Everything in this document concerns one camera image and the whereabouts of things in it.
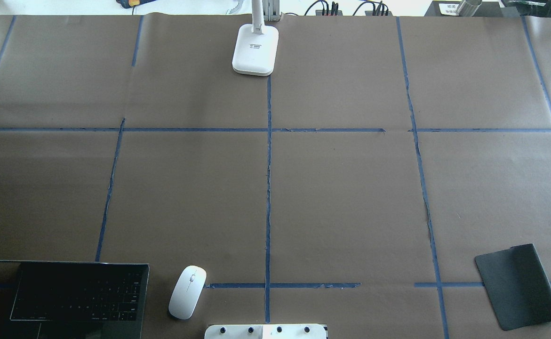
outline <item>computer mouse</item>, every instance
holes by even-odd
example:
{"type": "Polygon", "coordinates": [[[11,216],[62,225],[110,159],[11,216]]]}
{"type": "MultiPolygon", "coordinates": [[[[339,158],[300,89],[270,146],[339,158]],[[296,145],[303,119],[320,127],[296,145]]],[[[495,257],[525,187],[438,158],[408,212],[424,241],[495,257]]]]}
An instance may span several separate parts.
{"type": "Polygon", "coordinates": [[[168,303],[170,315],[183,320],[189,319],[196,309],[196,303],[198,303],[205,281],[205,270],[198,266],[186,267],[179,276],[173,294],[170,296],[168,303]]]}

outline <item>white label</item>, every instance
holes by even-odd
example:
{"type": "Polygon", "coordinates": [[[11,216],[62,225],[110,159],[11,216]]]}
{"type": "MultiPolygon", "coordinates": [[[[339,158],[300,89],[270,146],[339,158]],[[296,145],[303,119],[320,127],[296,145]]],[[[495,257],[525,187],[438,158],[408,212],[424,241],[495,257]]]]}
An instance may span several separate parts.
{"type": "Polygon", "coordinates": [[[442,15],[458,16],[456,4],[439,4],[440,13],[442,15]]]}

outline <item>desk lamp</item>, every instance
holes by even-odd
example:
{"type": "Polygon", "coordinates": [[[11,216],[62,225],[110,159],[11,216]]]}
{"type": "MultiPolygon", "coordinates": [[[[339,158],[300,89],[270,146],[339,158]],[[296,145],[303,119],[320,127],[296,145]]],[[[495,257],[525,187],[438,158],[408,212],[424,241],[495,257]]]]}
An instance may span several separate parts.
{"type": "Polygon", "coordinates": [[[245,24],[238,31],[232,66],[240,74],[266,77],[273,72],[279,32],[266,26],[262,0],[252,0],[252,24],[245,24]]]}

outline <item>white lamp base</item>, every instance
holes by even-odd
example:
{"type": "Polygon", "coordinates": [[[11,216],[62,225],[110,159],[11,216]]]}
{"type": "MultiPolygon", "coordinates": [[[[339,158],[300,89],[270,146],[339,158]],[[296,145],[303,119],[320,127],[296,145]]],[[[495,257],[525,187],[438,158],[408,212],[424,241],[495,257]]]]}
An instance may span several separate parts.
{"type": "Polygon", "coordinates": [[[277,28],[266,25],[262,31],[263,34],[254,34],[252,24],[240,27],[232,60],[234,71],[261,77],[273,73],[279,32],[277,28]]]}

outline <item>dark green cloth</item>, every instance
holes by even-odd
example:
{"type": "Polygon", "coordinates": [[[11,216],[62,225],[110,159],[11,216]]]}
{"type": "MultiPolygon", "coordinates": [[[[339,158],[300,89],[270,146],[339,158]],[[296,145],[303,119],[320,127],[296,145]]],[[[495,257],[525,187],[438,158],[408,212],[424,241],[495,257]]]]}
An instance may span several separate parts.
{"type": "Polygon", "coordinates": [[[475,260],[504,331],[551,322],[551,287],[533,244],[475,260]]]}

